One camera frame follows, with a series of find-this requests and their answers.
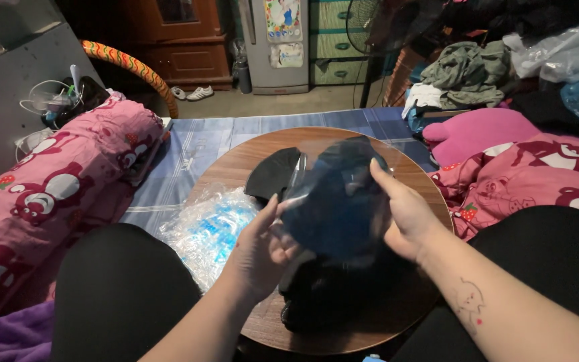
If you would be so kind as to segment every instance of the forearm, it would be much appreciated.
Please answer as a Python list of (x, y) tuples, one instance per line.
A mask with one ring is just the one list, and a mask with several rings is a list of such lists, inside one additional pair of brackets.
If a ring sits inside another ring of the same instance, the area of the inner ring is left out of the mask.
[(140, 362), (231, 361), (254, 304), (227, 277), (220, 277)]
[(579, 361), (579, 317), (442, 234), (417, 262), (490, 361)]

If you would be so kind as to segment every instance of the round wooden tray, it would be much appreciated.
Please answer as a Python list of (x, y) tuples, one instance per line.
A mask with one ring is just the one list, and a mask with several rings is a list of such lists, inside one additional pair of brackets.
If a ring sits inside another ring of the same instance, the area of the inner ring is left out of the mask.
[[(287, 147), (301, 148), (302, 142), (359, 136), (357, 132), (329, 127), (297, 127), (267, 133), (238, 145), (216, 160), (198, 179), (188, 200), (194, 200), (205, 187), (222, 183), (240, 187), (256, 165), (270, 154)], [(435, 215), (452, 230), (446, 203), (426, 173), (397, 149), (385, 147), (371, 138), (374, 149), (386, 160), (399, 181), (412, 187), (429, 203)], [(413, 271), (404, 276), (388, 298), (373, 300), (358, 316), (335, 328), (336, 332), (296, 334), (280, 321), (283, 297), (276, 294), (268, 305), (252, 313), (241, 333), (263, 345), (303, 354), (326, 355), (356, 352), (390, 340), (413, 325), (432, 308), (438, 298), (437, 288), (425, 276)]]

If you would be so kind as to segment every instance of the colorful hula hoop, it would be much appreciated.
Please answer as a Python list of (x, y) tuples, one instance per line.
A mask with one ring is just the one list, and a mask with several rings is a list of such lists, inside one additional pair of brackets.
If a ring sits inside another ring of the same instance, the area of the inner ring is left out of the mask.
[(164, 98), (167, 107), (169, 107), (169, 117), (178, 118), (178, 105), (176, 105), (171, 89), (153, 69), (116, 48), (88, 40), (81, 40), (80, 43), (84, 48), (84, 53), (89, 57), (113, 63), (144, 79)]

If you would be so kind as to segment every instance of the left hand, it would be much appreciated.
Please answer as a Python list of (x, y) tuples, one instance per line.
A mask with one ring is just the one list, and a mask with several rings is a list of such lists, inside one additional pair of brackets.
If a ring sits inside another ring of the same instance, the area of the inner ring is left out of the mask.
[(280, 225), (272, 225), (281, 212), (274, 195), (241, 231), (220, 275), (220, 279), (229, 280), (256, 303), (271, 294), (287, 264), (298, 254), (294, 239), (283, 235)]

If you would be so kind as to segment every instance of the blue checkered mat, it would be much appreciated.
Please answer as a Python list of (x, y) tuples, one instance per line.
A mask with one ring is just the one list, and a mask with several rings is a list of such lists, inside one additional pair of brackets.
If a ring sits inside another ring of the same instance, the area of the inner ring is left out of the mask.
[(392, 144), (426, 172), (437, 169), (430, 152), (412, 137), (401, 107), (308, 113), (302, 115), (175, 119), (170, 141), (160, 149), (150, 172), (121, 219), (151, 235), (178, 212), (197, 179), (233, 147), (279, 129), (325, 126), (348, 129)]

